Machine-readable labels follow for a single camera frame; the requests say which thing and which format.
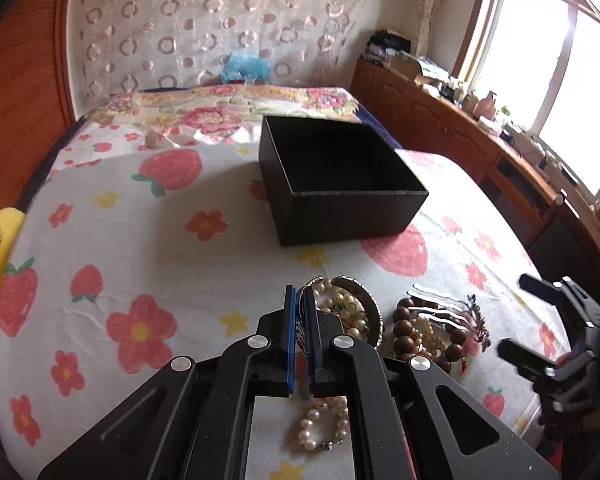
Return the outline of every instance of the window pane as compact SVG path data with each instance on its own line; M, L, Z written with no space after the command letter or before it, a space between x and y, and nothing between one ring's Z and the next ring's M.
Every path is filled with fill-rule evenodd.
M567 72L540 136L590 192L600 189L600 24L583 12Z
M512 118L530 128L554 74L567 33L568 4L561 0L504 0L476 93L497 94Z

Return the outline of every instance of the window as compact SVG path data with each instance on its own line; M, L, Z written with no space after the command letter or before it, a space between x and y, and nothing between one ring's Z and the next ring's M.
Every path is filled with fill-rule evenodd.
M600 197L600 23L565 0L496 0L470 87L489 91Z

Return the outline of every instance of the tablecloth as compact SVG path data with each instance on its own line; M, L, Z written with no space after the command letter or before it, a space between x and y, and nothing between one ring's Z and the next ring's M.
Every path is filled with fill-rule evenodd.
M388 320L413 283L475 293L494 342L568 350L555 309L516 285L536 274L494 206L454 163L398 150L430 192L396 237L281 248L256 144L195 146L67 168L27 215L0 285L0 436L25 480L172 356L220 355L319 274L363 283ZM498 359L466 348L461 384L517 433L538 404ZM297 444L306 389L256 402L246 478L353 478L350 440Z

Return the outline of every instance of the cardboard box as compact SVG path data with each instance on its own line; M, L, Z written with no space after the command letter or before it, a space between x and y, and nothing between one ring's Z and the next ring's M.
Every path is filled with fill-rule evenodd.
M399 234L429 195L363 124L266 116L259 161L282 246Z

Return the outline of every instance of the triangular cutout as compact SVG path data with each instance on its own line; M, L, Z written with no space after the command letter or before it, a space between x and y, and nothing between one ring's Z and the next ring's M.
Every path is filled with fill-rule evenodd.
M156 388L102 434L102 443L123 453L139 455L144 448L167 390Z
M451 389L439 386L436 388L436 396L462 454L471 455L497 443L498 432Z

